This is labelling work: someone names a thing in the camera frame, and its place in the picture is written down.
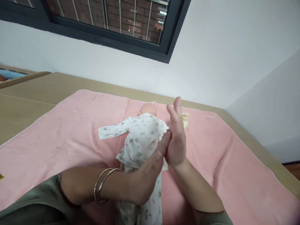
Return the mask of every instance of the white onesie with print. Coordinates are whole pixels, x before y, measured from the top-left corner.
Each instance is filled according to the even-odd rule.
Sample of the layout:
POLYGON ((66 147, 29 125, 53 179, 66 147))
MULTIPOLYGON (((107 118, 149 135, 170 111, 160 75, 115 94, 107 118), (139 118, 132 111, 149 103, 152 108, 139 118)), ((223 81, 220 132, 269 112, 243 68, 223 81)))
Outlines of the white onesie with print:
MULTIPOLYGON (((138 117, 128 117, 118 125, 99 128, 99 138, 100 140, 114 138, 129 132, 125 146, 116 159, 124 164, 124 172, 131 173, 152 155, 158 141, 161 140, 167 129, 164 121, 149 113, 144 113, 138 117)), ((168 170, 165 159, 162 170, 168 170)), ((161 183, 162 173, 156 179, 150 199, 142 207, 126 202, 119 203, 125 225, 134 225, 135 223, 137 225, 162 225, 161 183)))

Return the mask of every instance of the hand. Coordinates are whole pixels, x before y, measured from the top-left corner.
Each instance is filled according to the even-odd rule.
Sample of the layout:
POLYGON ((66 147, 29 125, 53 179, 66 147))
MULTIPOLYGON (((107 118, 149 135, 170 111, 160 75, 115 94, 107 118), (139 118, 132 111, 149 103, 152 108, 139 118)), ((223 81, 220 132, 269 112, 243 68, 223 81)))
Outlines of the hand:
POLYGON ((181 99, 177 97, 174 101, 174 108, 167 105, 170 114, 170 131, 172 139, 166 153, 166 161, 173 168, 181 164, 186 156, 186 136, 183 128, 181 99))
POLYGON ((171 140, 172 133, 167 130, 162 140, 158 143, 154 153, 134 173, 130 174, 130 190, 132 203, 145 204, 153 192, 156 179, 163 167, 163 158, 171 140))

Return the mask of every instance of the pink towel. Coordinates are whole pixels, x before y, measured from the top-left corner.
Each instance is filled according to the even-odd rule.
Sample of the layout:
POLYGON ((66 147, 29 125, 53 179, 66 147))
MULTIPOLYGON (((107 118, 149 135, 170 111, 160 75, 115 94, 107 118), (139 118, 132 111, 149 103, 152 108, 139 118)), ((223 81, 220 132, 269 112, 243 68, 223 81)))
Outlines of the pink towel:
MULTIPOLYGON (((98 128, 138 115, 144 102, 80 90, 0 147, 0 210, 54 174, 74 166, 119 167, 115 159, 126 135, 99 140, 98 128)), ((166 106, 154 104, 169 123, 166 106)), ((300 203, 283 187, 215 113, 183 108, 190 113, 187 158, 221 197, 233 223, 298 222, 300 203)), ((105 210, 83 206, 99 224, 114 224, 114 205, 105 210)), ((163 224, 193 221, 191 207, 178 188, 173 171, 162 175, 163 224)))

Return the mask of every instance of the forearm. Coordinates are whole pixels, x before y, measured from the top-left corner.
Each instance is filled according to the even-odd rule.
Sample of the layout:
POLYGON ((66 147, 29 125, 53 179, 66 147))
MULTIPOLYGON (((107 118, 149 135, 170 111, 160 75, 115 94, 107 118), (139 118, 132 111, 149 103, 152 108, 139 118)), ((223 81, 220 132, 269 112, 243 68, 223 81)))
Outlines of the forearm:
MULTIPOLYGON (((97 179, 104 170, 105 168, 74 167, 61 172, 60 186, 66 198, 75 205, 95 201, 94 187, 97 179)), ((99 196, 98 188, 108 172, 106 171, 98 182, 97 197, 99 196)), ((129 174, 114 171, 108 176, 102 186, 100 200, 116 199, 132 202, 131 193, 129 193, 130 189, 129 174)))
POLYGON ((224 211, 220 197, 187 158, 174 170, 188 202, 195 210, 207 213, 224 211))

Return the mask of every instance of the bracelet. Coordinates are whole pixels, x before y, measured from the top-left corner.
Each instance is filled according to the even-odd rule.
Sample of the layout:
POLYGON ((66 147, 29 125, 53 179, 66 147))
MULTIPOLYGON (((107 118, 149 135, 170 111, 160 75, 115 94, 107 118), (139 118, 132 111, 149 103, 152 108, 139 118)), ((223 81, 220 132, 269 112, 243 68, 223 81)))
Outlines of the bracelet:
POLYGON ((100 176, 99 176, 99 178, 98 178, 98 180, 97 180, 97 182, 96 182, 96 184, 95 184, 95 188, 94 188, 94 197, 95 197, 95 202, 96 202, 97 204, 99 204, 99 200, 96 198, 96 188, 97 188, 98 182, 99 182, 100 177, 102 176, 102 174, 104 174, 105 171, 107 171, 107 170, 109 170, 109 169, 112 170, 112 168, 108 168, 108 169, 103 170, 103 172, 100 174, 100 176))
MULTIPOLYGON (((121 171, 119 168, 112 169, 111 171, 109 171, 108 174, 106 174, 105 178, 104 178, 103 181, 101 182, 101 184, 100 184, 100 186, 99 186, 99 189, 98 189, 99 199, 100 199, 100 191, 101 191, 101 188, 102 188, 102 186, 103 186, 103 184, 104 184, 104 181, 108 178, 108 176, 109 176, 111 173, 113 173, 113 172, 116 171, 116 170, 121 171)), ((110 202, 110 199, 105 200, 103 203, 106 203, 106 204, 107 204, 107 203, 109 203, 109 202, 110 202)))

